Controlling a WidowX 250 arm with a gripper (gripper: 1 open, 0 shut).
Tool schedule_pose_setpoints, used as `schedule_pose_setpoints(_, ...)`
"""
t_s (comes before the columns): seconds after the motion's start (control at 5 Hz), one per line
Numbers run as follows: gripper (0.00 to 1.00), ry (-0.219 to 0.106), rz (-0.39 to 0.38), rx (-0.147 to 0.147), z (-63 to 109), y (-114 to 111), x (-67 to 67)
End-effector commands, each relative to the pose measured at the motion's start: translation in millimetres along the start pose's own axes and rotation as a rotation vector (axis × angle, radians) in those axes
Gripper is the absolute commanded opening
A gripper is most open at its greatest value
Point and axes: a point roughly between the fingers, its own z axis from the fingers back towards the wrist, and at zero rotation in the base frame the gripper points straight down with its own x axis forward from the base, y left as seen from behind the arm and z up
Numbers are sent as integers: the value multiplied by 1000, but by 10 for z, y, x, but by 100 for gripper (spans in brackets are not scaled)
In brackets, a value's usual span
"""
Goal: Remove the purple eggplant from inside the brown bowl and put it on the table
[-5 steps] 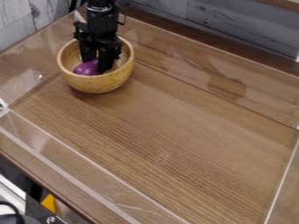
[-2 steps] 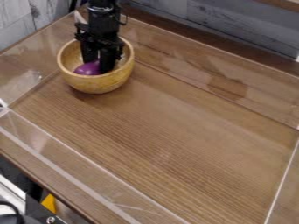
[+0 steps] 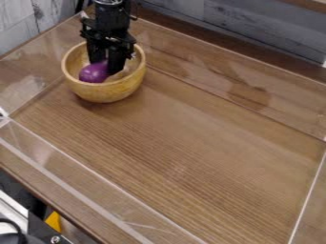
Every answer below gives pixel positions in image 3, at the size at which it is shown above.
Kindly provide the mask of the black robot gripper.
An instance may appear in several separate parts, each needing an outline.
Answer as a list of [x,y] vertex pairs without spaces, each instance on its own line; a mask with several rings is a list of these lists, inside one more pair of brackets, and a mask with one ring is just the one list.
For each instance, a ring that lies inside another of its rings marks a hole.
[[94,18],[82,17],[80,20],[80,36],[86,40],[89,62],[101,62],[108,52],[109,75],[122,70],[125,58],[133,53],[136,39],[128,28],[136,19],[131,15],[131,0],[94,0]]

